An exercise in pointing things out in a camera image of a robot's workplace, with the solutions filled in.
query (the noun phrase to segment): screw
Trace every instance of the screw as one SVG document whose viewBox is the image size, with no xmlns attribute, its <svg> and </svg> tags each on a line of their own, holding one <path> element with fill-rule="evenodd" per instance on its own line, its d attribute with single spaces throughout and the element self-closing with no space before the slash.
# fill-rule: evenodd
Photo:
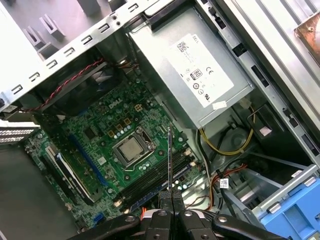
<svg viewBox="0 0 320 240">
<path fill-rule="evenodd" d="M 190 216 L 192 216 L 192 211 L 186 211 L 184 213 L 184 215 L 186 215 L 187 217 L 190 217 Z"/>
<path fill-rule="evenodd" d="M 201 235 L 201 238 L 207 240 L 207 239 L 209 239 L 209 236 L 206 234 L 203 234 L 203 235 Z"/>
<path fill-rule="evenodd" d="M 220 216 L 220 217 L 218 217 L 218 221 L 221 223 L 225 223 L 228 221 L 228 219 L 226 219 L 224 216 Z"/>
<path fill-rule="evenodd" d="M 126 222 L 133 222 L 135 220 L 135 218 L 133 216 L 127 216 L 125 221 Z"/>
<path fill-rule="evenodd" d="M 166 216 L 167 213 L 166 213 L 165 211 L 160 211 L 160 212 L 158 212 L 158 215 L 159 215 L 159 216 Z"/>
</svg>

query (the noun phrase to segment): white sticker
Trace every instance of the white sticker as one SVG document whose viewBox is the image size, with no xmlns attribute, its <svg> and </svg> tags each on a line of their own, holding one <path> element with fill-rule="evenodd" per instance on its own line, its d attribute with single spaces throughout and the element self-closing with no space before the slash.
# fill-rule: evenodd
<svg viewBox="0 0 320 240">
<path fill-rule="evenodd" d="M 295 177 L 298 176 L 300 173 L 302 173 L 302 170 L 296 171 L 294 174 L 291 175 L 291 177 L 295 178 Z"/>
<path fill-rule="evenodd" d="M 17 108 L 17 106 L 14 106 L 14 105 L 9 105 L 6 109 L 3 109 L 2 111 L 4 113 L 11 113 L 13 110 L 15 110 Z"/>
<path fill-rule="evenodd" d="M 269 129 L 268 127 L 264 126 L 263 128 L 261 128 L 260 130 L 260 133 L 265 137 L 267 136 L 268 134 L 270 134 L 272 132 L 271 129 Z"/>
<path fill-rule="evenodd" d="M 228 189 L 229 188 L 229 178 L 220 179 L 220 188 L 221 189 Z"/>
<path fill-rule="evenodd" d="M 106 162 L 107 162 L 107 160 L 105 159 L 104 156 L 102 156 L 102 157 L 100 157 L 100 158 L 98 159 L 98 163 L 99 163 L 100 165 L 103 165 L 103 164 L 105 164 Z"/>
<path fill-rule="evenodd" d="M 227 107 L 226 101 L 218 101 L 215 103 L 212 103 L 213 110 L 223 109 Z"/>
<path fill-rule="evenodd" d="M 196 34 L 173 44 L 167 58 L 204 108 L 234 86 Z"/>
</svg>

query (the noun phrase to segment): chip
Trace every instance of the chip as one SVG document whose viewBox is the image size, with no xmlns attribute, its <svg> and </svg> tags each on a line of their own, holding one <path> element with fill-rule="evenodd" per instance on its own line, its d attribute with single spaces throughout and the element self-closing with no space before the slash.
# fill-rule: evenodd
<svg viewBox="0 0 320 240">
<path fill-rule="evenodd" d="M 124 123 L 126 124 L 126 125 L 129 125 L 130 123 L 131 123 L 131 121 L 130 121 L 130 119 L 129 118 L 126 118 L 125 120 L 123 120 L 124 121 Z"/>
<path fill-rule="evenodd" d="M 156 146 L 141 126 L 126 138 L 113 146 L 113 152 L 119 162 L 128 168 L 149 156 Z"/>
<path fill-rule="evenodd" d="M 110 138 L 113 138 L 115 133 L 112 130 L 110 130 L 110 131 L 108 131 L 108 135 Z"/>
<path fill-rule="evenodd" d="M 128 162 L 144 153 L 144 149 L 134 137 L 123 143 L 119 147 L 119 150 Z"/>
<path fill-rule="evenodd" d="M 86 128 L 83 132 L 89 140 L 92 140 L 97 136 L 91 127 Z"/>
<path fill-rule="evenodd" d="M 115 126 L 116 127 L 116 129 L 118 130 L 118 131 L 121 131 L 122 129 L 124 129 L 122 126 L 121 126 L 121 124 L 118 124 L 117 126 Z"/>
</svg>

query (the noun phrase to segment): motherboard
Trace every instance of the motherboard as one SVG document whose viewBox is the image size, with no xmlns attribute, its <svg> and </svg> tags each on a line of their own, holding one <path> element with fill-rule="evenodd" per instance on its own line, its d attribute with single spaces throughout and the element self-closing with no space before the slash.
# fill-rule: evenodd
<svg viewBox="0 0 320 240">
<path fill-rule="evenodd" d="M 183 133 L 146 88 L 128 74 L 78 116 L 35 114 L 42 130 L 24 143 L 79 229 L 140 207 L 168 186 L 168 133 L 173 178 L 184 191 L 203 173 Z"/>
</svg>

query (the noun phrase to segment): red wire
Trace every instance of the red wire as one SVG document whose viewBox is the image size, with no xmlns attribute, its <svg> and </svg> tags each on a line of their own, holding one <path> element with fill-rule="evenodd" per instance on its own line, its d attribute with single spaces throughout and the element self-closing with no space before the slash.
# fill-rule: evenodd
<svg viewBox="0 0 320 240">
<path fill-rule="evenodd" d="M 236 173 L 236 172 L 238 172 L 238 171 L 240 171 L 240 170 L 242 170 L 242 169 L 245 169 L 246 167 L 247 167 L 246 164 L 242 164 L 242 165 L 241 165 L 240 167 L 238 167 L 238 168 L 228 170 L 228 171 L 226 171 L 224 177 L 229 176 L 230 174 Z M 215 175 L 215 176 L 212 178 L 212 180 L 211 180 L 210 187 L 212 188 L 212 187 L 213 187 L 213 184 L 215 184 L 216 181 L 218 181 L 218 180 L 219 180 L 219 176 L 218 176 L 218 175 Z M 213 204 L 214 204 L 213 191 L 212 191 L 212 196 L 210 197 L 210 200 L 212 201 L 212 204 L 210 204 L 206 210 L 209 210 L 209 209 L 213 206 Z"/>
<path fill-rule="evenodd" d="M 40 106 L 37 106 L 35 108 L 30 108 L 27 109 L 27 112 L 30 111 L 36 111 L 39 110 L 41 108 L 43 108 L 45 105 L 47 105 L 61 90 L 62 88 L 67 85 L 68 83 L 74 81 L 75 79 L 77 79 L 78 77 L 80 77 L 85 71 L 87 71 L 88 69 L 90 69 L 91 67 L 101 63 L 103 61 L 103 58 L 100 58 L 99 60 L 95 61 L 94 63 L 89 64 L 88 66 L 86 66 L 84 69 L 82 69 L 80 72 L 78 72 L 76 75 L 74 75 L 72 78 L 68 79 L 67 81 L 65 81 L 61 86 L 57 87 L 53 93 L 51 93 L 50 97 Z"/>
</svg>

